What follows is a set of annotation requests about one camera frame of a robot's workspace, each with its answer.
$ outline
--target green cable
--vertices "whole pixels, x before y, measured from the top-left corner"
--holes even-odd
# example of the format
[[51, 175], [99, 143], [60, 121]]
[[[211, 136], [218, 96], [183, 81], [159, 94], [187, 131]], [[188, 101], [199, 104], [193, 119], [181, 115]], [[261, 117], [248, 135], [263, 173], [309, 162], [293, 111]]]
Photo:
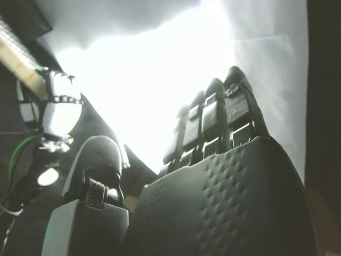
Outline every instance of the green cable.
[[13, 162], [14, 162], [14, 159], [16, 157], [16, 155], [18, 154], [18, 152], [22, 149], [22, 147], [29, 143], [30, 141], [32, 140], [35, 140], [37, 138], [40, 138], [41, 135], [32, 135], [28, 138], [25, 138], [23, 141], [21, 141], [17, 147], [14, 149], [14, 151], [12, 152], [11, 154], [11, 158], [10, 158], [10, 162], [9, 162], [9, 167], [8, 167], [8, 175], [7, 175], [7, 186], [6, 186], [6, 191], [5, 191], [5, 194], [4, 196], [1, 198], [0, 200], [0, 204], [3, 204], [3, 202], [5, 201], [5, 199], [7, 198], [7, 195], [9, 193], [9, 189], [10, 189], [10, 186], [11, 186], [11, 181], [12, 181], [12, 166], [13, 166]]

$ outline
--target white plastic cover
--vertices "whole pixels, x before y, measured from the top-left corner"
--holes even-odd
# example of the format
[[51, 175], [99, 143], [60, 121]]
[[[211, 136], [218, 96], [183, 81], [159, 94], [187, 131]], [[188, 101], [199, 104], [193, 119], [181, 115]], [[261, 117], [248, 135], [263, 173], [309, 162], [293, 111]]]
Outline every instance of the white plastic cover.
[[[182, 2], [188, 10], [159, 28], [126, 35], [123, 24], [136, 31], [148, 22], [152, 27], [158, 15], [165, 15], [160, 5], [169, 3], [174, 10]], [[207, 0], [192, 8], [187, 3], [101, 0], [94, 6], [84, 0], [39, 0], [54, 29], [41, 42], [155, 172], [162, 166], [180, 106], [212, 78], [224, 80], [230, 66], [239, 66], [269, 132], [304, 179], [306, 0]]]

